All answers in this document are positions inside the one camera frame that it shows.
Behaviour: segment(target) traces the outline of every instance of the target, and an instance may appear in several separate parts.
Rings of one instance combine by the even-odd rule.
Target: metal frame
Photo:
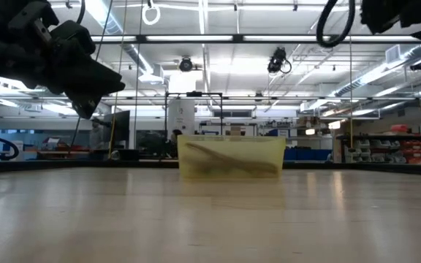
[[[95,44],[316,44],[313,34],[165,34],[104,36],[93,35]],[[350,44],[347,37],[341,44]],[[352,44],[421,44],[421,40],[408,35],[353,35]]]
[[[214,98],[212,96],[203,96],[203,97],[180,97],[181,99],[196,99],[196,100],[212,100],[215,99],[215,94],[222,94],[222,93],[211,93],[214,94]],[[267,100],[282,100],[282,101],[300,101],[300,100],[312,100],[312,99],[335,99],[341,101],[350,101],[350,97],[329,97],[329,96],[220,96],[221,100],[250,100],[254,101],[255,99],[267,99]],[[118,100],[158,100],[158,99],[165,99],[167,96],[119,96]],[[0,99],[18,99],[18,100],[47,100],[47,99],[59,99],[59,100],[69,100],[68,97],[63,96],[0,96]],[[352,100],[358,101],[399,101],[399,102],[407,102],[413,101],[416,99],[421,99],[421,97],[352,97]],[[102,97],[102,101],[114,101],[114,96],[104,96]]]

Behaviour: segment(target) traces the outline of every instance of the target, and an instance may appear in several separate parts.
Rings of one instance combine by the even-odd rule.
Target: wooden table surface
[[[0,174],[0,262],[420,262],[421,176],[177,169]]]

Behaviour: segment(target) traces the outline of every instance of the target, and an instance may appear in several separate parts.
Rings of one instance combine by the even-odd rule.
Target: ceiling pipe
[[[108,18],[108,7],[105,5],[103,0],[88,0],[86,1],[87,12],[97,21],[97,23],[103,28],[105,27],[105,33],[109,35],[123,35],[126,32],[123,26],[118,22],[113,12],[110,12]],[[152,66],[139,54],[137,48],[132,44],[120,45],[123,51],[139,66],[140,71],[143,74],[152,74]]]
[[[397,91],[399,91],[399,90],[401,90],[401,89],[403,89],[403,88],[411,88],[413,85],[413,83],[415,83],[415,82],[419,82],[419,81],[421,81],[421,76],[420,77],[417,77],[417,78],[414,78],[413,80],[408,80],[408,81],[406,81],[405,83],[402,83],[402,84],[399,84],[399,85],[396,85],[396,86],[394,86],[394,87],[392,87],[392,88],[394,88],[395,89],[395,91],[394,92],[397,92]],[[397,104],[397,105],[399,105],[399,104],[401,104],[401,103],[405,103],[405,102],[399,102],[399,103],[386,103],[386,104],[382,104],[382,103],[380,103],[381,101],[375,101],[375,102],[370,102],[370,103],[366,103],[366,104],[364,104],[364,106],[366,106],[366,105],[368,105],[368,104],[372,104],[372,103],[377,103],[378,105],[377,105],[377,107],[376,108],[379,108],[379,109],[381,109],[381,108],[384,108],[384,107],[387,107],[387,106],[390,106],[390,105],[392,105],[392,104]],[[328,112],[325,112],[325,114],[323,114],[322,116],[324,116],[324,117],[327,117],[327,116],[333,116],[333,115],[337,115],[337,114],[341,114],[341,113],[345,113],[345,112],[349,112],[351,110],[351,107],[345,107],[345,108],[343,108],[343,109],[340,109],[340,110],[330,110],[330,111],[333,111],[333,112],[330,112],[330,111],[328,111]]]
[[[342,84],[339,85],[337,89],[335,89],[327,96],[343,96],[344,94],[347,94],[356,88],[363,87],[364,85],[367,85],[369,83],[372,83],[373,81],[385,77],[390,73],[394,72],[397,68],[413,63],[418,59],[421,59],[421,45],[415,46],[409,51],[401,54],[399,60],[393,62],[392,64],[388,64],[386,61],[382,61],[381,63],[375,64],[369,67],[368,69],[364,70],[362,73],[356,76],[352,82],[350,80],[345,80]],[[317,100],[314,103],[316,103],[316,107],[320,107],[327,103],[327,101]]]

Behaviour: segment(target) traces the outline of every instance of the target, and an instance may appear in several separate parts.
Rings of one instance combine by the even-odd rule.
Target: ceiling
[[[79,1],[71,0],[73,8],[65,7],[65,0],[50,0],[59,20],[76,20]],[[112,15],[125,34],[132,35],[191,35],[191,34],[310,34],[316,31],[316,22],[326,0],[298,0],[298,11],[294,12],[293,1],[287,0],[179,0],[154,1],[160,9],[160,19],[147,25],[141,19],[142,5],[147,1],[113,1]],[[86,0],[87,11],[82,25],[92,35],[101,35],[102,27],[97,21],[102,8],[107,8],[109,0]],[[345,7],[347,1],[339,1],[338,7]],[[147,11],[152,20],[155,10]],[[338,34],[344,28],[346,11],[334,12],[326,25],[326,34]],[[384,34],[407,35],[421,30],[421,25],[410,28],[394,26]],[[369,35],[368,28],[360,24],[360,11],[351,34]],[[180,74],[177,61],[188,56],[198,65],[193,72],[197,79],[198,91],[222,92],[228,96],[253,96],[257,91],[265,96],[327,96],[340,83],[361,75],[365,70],[381,64],[385,51],[393,44],[339,45],[334,49],[321,48],[317,44],[141,44],[137,49],[150,64],[162,66],[164,75]],[[292,72],[288,75],[271,77],[267,67],[269,58],[277,47],[284,47],[292,62]],[[134,96],[138,87],[139,96],[163,96],[164,85],[151,85],[137,80],[138,71],[133,59],[117,44],[97,45],[99,60],[114,70],[120,71],[126,83],[126,91],[120,96]],[[206,64],[209,71],[209,86],[205,86],[202,68]],[[403,82],[402,68],[369,83],[375,88],[369,95],[391,88]],[[362,87],[368,95],[368,86]],[[280,101],[279,104],[300,105],[303,99]],[[119,105],[131,105],[132,100],[119,100]],[[161,104],[163,99],[140,100],[138,104]],[[248,101],[231,101],[226,104],[248,104]]]

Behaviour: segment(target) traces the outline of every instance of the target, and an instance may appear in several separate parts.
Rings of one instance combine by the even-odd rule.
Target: security camera
[[[289,65],[289,70],[284,71],[283,68],[285,64]],[[287,53],[285,52],[284,47],[277,47],[276,51],[272,57],[270,57],[269,64],[268,64],[268,72],[269,74],[277,74],[278,72],[282,72],[284,74],[288,74],[292,71],[292,65],[287,60]]]
[[[411,65],[410,70],[412,71],[421,70],[421,62]]]
[[[181,59],[179,68],[182,72],[190,72],[191,70],[193,70],[193,63],[191,62],[191,59],[190,58]]]

